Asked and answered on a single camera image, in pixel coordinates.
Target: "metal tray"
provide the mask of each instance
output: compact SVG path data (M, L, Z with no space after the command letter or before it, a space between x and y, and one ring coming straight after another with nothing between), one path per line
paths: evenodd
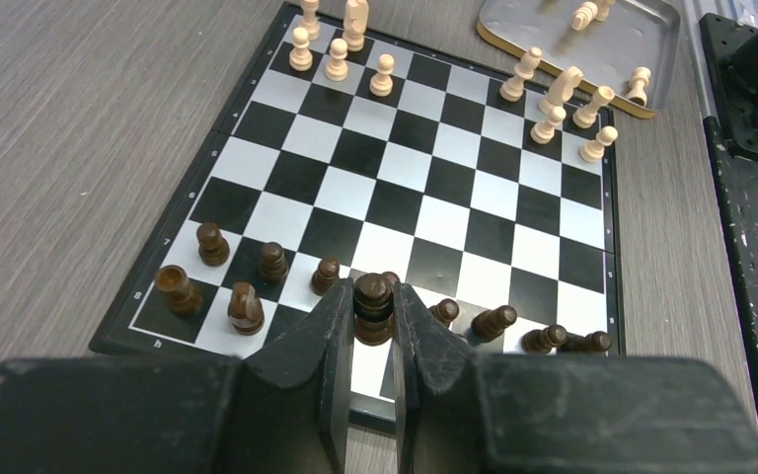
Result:
M574 31L570 16L582 0L487 0L478 33L492 45L521 57L527 48L543 51L539 66L557 75L571 66L585 73L579 85L588 93L597 86L618 94L612 105L640 119L666 107L681 30L681 15L662 0L618 0L605 22ZM638 66L652 71L641 107L623 98Z

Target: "wooden table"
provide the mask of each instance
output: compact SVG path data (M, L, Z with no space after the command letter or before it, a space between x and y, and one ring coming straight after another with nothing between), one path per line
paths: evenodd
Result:
M500 69L483 0L385 0L374 29ZM0 0L0 359L80 356L279 0ZM343 15L343 2L322 1ZM687 39L657 118L620 113L631 355L717 367L752 413ZM351 430L348 470L394 472Z

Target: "chess board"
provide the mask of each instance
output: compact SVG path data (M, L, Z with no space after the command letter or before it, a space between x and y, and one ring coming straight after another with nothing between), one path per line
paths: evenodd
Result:
M368 31L348 74L324 73L341 21L319 16L313 67L290 68L299 8L284 5L230 101L202 144L91 344L105 354L207 351L249 356L305 317L320 299L310 278L322 258L341 277L395 272L428 306L461 308L451 330L480 351L520 353L520 337L559 323L571 333L607 331L623 351L614 217L615 149L588 164L578 148L601 125L572 124L580 101L546 145L530 139L543 119L544 89L528 83L517 103L498 93L508 76L438 51ZM394 56L394 86L369 92L380 54ZM212 268L195 229L215 222L231 248ZM283 246L280 284L257 275L264 242ZM173 315L153 287L156 271L182 267L204 298L192 317ZM265 311L263 328L230 325L231 286L248 281ZM510 304L520 319L495 341L469 334L485 309ZM352 409L393 426L391 343L353 353Z

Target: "gray wood grain tabletop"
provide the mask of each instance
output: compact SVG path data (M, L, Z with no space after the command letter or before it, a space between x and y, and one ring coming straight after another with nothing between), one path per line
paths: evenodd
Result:
M377 1L370 26L506 70L514 59L474 31L482 3ZM0 0L0 359L87 354L279 5ZM686 39L678 58L666 111L617 115L626 342L709 362L750 418ZM394 471L392 439L349 441L348 471Z

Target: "white chess piece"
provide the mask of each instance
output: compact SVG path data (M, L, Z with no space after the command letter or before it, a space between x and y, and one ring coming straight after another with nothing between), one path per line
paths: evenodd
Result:
M570 27L581 32L597 18L599 7L594 2L583 2L570 16Z
M588 163L598 163L609 147L617 139L617 128L606 125L597 132L593 140L579 147L579 156Z
M339 82L343 81L347 77L347 43L341 38L333 39L330 43L330 61L327 62L327 67L324 69L324 73L327 75L327 79L331 81Z
M605 22L609 18L609 12L611 12L612 5L615 4L615 0L600 0L597 5L597 17L594 19L598 22Z
M611 87L600 86L591 96L591 102L573 113L573 123L580 128L589 128L597 121L600 108L608 106L614 99Z
M565 109L559 106L553 107L545 116L544 121L536 123L530 129L530 138L533 138L533 141L540 145L549 143L556 135L557 127L565 120L565 116Z
M321 25L318 24L318 17L315 15L320 4L321 0L301 0L303 18L298 26L309 34L309 41L317 40L321 33Z
M301 27L292 32L292 45L289 52L289 65L296 71L306 71L312 67L312 52L309 51L309 32Z
M636 67L632 72L632 78L629 80L629 94L626 98L638 104L641 107L646 106L646 87L649 86L649 79L652 77L652 71L648 67Z
M370 7L367 0L347 0L344 5L344 33L347 49L356 52L364 47L364 32L367 31L367 16Z
M382 54L376 65L376 74L370 78L370 92L376 97L387 97L394 88L391 74L394 72L394 56Z
M573 96L573 89L582 82L582 71L571 66L557 76L545 97L539 101L539 110L547 114L554 107L561 107Z
M509 102L517 102L524 95L524 81L533 79L536 68L542 62L542 49L531 47L521 56L521 60L515 65L515 75L501 84L501 96Z

